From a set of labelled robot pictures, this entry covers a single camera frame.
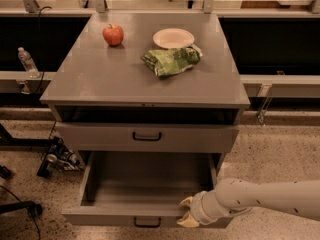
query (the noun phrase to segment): drawer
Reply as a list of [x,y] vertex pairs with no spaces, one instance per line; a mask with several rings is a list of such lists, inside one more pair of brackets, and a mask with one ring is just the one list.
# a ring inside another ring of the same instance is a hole
[[[62,214],[74,225],[179,227],[179,203],[211,190],[213,156],[195,153],[93,152],[79,205]],[[210,227],[224,228],[230,219]]]
[[57,123],[69,149],[228,153],[236,126]]

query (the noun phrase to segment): white plate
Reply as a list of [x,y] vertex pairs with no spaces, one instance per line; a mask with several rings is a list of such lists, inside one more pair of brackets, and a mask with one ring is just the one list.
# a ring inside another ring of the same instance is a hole
[[166,28],[155,33],[153,41],[165,49],[184,48],[193,44],[193,35],[179,28]]

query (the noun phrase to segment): black handle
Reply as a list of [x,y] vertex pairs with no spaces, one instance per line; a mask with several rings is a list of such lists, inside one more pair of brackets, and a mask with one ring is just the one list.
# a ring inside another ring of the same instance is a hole
[[161,225],[161,218],[158,218],[158,222],[155,225],[142,225],[137,223],[137,218],[134,218],[134,226],[137,228],[158,228]]
[[136,132],[132,133],[132,138],[136,141],[159,141],[162,137],[162,133],[159,132],[156,137],[138,136]]

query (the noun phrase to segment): water bottle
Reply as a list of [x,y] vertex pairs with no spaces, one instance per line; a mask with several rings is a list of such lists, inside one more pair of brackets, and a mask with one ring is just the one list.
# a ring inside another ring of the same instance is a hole
[[24,50],[23,47],[18,48],[18,58],[21,61],[24,69],[28,72],[29,77],[37,78],[40,76],[40,72],[37,69],[37,66],[34,64],[33,59],[31,58],[30,53]]

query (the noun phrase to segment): apple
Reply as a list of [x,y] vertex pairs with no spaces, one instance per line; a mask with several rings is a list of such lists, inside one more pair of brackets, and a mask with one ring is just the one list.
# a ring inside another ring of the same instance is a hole
[[118,24],[109,24],[103,29],[102,35],[110,46],[121,44],[124,37],[123,29]]

